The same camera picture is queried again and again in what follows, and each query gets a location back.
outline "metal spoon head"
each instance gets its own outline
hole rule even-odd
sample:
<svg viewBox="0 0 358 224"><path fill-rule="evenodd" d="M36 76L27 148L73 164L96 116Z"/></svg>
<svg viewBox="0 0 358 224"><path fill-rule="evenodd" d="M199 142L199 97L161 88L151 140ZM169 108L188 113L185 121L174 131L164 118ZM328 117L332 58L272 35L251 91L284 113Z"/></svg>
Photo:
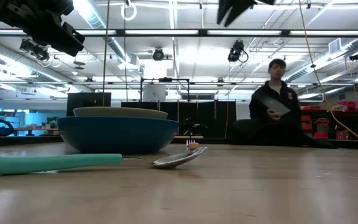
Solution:
<svg viewBox="0 0 358 224"><path fill-rule="evenodd" d="M167 156L161 159L157 159L152 163L152 165L159 169L176 167L186 162L192 161L193 159L201 155L205 150L207 150L207 147L199 147L198 149L195 149L193 151Z"/></svg>

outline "teal spoon handle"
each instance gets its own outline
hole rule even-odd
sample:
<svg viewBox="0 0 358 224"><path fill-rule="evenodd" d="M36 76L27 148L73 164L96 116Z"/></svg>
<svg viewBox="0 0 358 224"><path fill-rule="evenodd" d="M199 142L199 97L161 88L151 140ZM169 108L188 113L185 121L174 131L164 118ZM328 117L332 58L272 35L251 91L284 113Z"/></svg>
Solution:
<svg viewBox="0 0 358 224"><path fill-rule="evenodd" d="M120 154L79 154L46 157L0 155L0 174L26 174L48 170L120 164Z"/></svg>

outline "blue bowl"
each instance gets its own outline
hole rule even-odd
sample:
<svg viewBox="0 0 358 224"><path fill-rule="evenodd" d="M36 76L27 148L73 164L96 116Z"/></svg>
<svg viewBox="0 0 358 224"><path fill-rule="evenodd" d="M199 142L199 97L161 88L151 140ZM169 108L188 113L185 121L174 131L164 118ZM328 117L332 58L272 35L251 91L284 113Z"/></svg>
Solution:
<svg viewBox="0 0 358 224"><path fill-rule="evenodd" d="M146 154L168 145L178 131L176 121L126 117L58 118L63 140L82 153Z"/></svg>

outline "man's hair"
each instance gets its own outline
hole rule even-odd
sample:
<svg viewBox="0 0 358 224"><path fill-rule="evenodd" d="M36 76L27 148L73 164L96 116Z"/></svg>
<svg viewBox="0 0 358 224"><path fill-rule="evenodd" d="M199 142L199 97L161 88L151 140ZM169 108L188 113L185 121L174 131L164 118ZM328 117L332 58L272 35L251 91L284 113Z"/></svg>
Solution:
<svg viewBox="0 0 358 224"><path fill-rule="evenodd" d="M285 63L285 61L282 59L279 59L279 58L272 60L268 65L268 69L270 70L273 67L273 65L278 65L278 66L281 66L284 68L287 67L287 64Z"/></svg>

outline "stacked dishes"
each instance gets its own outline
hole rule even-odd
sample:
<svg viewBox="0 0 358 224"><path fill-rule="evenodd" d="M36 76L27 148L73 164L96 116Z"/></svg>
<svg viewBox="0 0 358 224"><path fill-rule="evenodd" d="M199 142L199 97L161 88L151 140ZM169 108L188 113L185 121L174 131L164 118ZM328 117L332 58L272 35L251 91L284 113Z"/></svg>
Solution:
<svg viewBox="0 0 358 224"><path fill-rule="evenodd" d="M163 111L87 107L58 118L63 140L82 153L146 154L168 145L178 131Z"/></svg>

